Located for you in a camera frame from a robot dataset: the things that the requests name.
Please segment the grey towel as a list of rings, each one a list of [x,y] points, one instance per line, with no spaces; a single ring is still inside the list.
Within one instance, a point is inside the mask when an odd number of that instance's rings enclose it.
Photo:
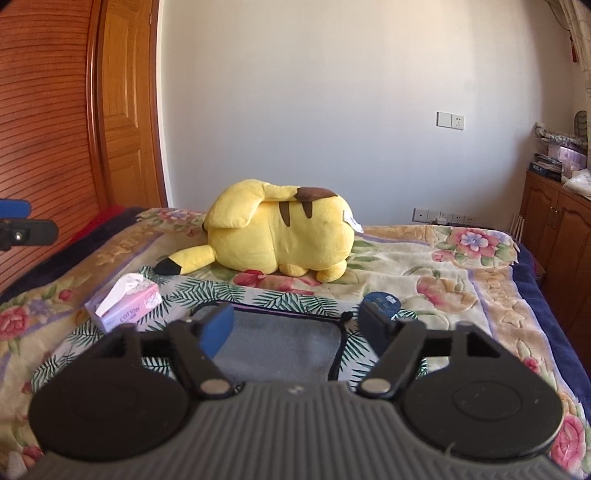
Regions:
[[[224,339],[204,332],[199,346],[232,383],[322,382],[339,377],[346,344],[341,319],[235,304]]]

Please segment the wooden slatted headboard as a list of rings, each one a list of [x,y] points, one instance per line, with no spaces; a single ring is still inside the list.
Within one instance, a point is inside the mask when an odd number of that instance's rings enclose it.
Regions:
[[[1,195],[54,221],[56,242],[1,255],[7,288],[107,205],[95,134],[97,1],[12,1],[1,11]]]

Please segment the pink cotton tissue box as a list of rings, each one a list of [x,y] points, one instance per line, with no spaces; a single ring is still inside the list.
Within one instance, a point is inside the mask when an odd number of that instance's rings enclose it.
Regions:
[[[158,285],[139,273],[122,275],[111,287],[94,294],[84,307],[104,334],[123,324],[137,325],[162,302]]]

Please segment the red dark pillow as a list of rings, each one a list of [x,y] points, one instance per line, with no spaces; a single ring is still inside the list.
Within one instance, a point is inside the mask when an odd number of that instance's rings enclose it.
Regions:
[[[42,287],[67,273],[111,237],[136,222],[142,207],[112,206],[100,212],[57,253],[35,266],[1,291],[1,302]]]

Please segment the dark blue round container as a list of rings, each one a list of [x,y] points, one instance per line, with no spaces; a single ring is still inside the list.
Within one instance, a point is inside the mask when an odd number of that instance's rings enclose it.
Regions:
[[[388,292],[375,291],[363,297],[359,310],[359,322],[386,332],[394,330],[394,322],[402,309],[398,297]]]

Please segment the floral bed blanket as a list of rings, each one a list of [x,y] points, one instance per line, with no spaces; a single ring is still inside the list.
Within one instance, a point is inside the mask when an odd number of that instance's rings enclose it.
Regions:
[[[40,457],[27,415],[30,382],[65,337],[90,320],[85,302],[124,273],[153,269],[166,255],[204,243],[203,221],[201,214],[182,209],[143,211],[58,279],[1,302],[3,477],[20,477]],[[590,382],[523,246],[505,233],[476,227],[369,227],[356,237],[348,269],[416,276],[413,286],[403,287],[403,315],[441,330],[474,323],[540,375],[558,393],[565,413],[551,458],[578,478],[589,475]],[[190,276],[229,282],[239,273],[244,272],[213,264]],[[307,282],[291,280],[287,286],[322,285],[314,274],[304,277]]]

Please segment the palm leaf print cloth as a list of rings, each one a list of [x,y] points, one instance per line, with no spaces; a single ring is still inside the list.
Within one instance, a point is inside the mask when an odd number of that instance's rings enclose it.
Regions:
[[[383,291],[400,300],[405,293],[403,287],[414,285],[415,277],[393,277],[378,275],[376,272],[346,270],[346,275],[339,282],[315,286],[305,284],[304,289],[287,286],[288,281],[308,281],[308,277],[290,278],[284,276],[267,276],[257,279],[257,285],[246,277],[254,278],[255,273],[239,273],[229,282],[212,281],[192,276],[163,277],[154,273],[149,266],[142,267],[139,274],[154,281],[162,296],[162,302],[149,312],[139,322],[140,330],[159,331],[177,318],[185,318],[197,307],[205,307],[207,303],[230,302],[246,307],[260,307],[271,311],[290,314],[308,314],[320,319],[339,320],[346,311],[353,311],[353,320],[345,322],[345,343],[342,355],[337,360],[337,379],[345,381],[349,387],[355,389],[363,375],[369,373],[370,367],[377,362],[377,356],[369,343],[358,332],[356,327],[356,312],[361,300],[356,293],[363,295],[374,291]],[[279,286],[264,286],[267,280],[277,280]],[[60,370],[77,358],[84,350],[96,343],[104,336],[99,329],[87,320],[65,337],[60,346],[43,361],[31,379],[31,389],[36,393],[44,384],[53,378]]]

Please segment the wooden door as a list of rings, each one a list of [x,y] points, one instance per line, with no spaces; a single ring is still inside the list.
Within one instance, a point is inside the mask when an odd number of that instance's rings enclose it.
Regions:
[[[107,199],[167,205],[156,98],[159,3],[102,1],[96,58],[98,138]]]

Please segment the wooden side cabinet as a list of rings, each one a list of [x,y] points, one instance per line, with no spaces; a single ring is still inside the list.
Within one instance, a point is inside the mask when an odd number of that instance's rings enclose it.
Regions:
[[[542,292],[579,356],[590,354],[590,201],[526,174],[522,243],[545,271]]]

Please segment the yellow Pikachu plush toy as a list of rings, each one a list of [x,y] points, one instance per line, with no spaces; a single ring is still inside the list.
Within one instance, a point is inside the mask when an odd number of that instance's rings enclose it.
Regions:
[[[342,196],[320,187],[280,186],[256,179],[226,188],[205,215],[207,243],[177,251],[153,268],[187,275],[214,262],[235,271],[276,271],[321,283],[338,280],[363,227]]]

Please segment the clutter on cabinet top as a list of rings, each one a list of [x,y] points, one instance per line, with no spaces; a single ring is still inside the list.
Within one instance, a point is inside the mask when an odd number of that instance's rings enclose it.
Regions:
[[[574,134],[555,132],[537,122],[534,134],[537,151],[529,170],[590,199],[590,157],[587,112],[580,110],[573,120]]]

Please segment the floral curtain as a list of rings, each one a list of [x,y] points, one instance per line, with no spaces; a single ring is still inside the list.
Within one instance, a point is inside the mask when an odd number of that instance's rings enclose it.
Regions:
[[[583,75],[587,96],[590,96],[590,2],[587,0],[549,1],[556,6],[559,18],[566,22]]]

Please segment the white low wall sockets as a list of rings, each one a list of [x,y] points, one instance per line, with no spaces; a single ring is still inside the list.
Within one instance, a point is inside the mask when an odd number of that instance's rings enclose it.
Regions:
[[[437,209],[415,208],[412,214],[412,221],[448,226],[476,226],[477,217],[453,212],[446,212]]]

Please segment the white wall switch socket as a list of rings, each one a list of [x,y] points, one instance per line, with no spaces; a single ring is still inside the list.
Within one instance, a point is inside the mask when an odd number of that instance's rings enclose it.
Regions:
[[[448,128],[463,131],[465,129],[465,117],[460,114],[438,111],[436,125],[440,128]]]

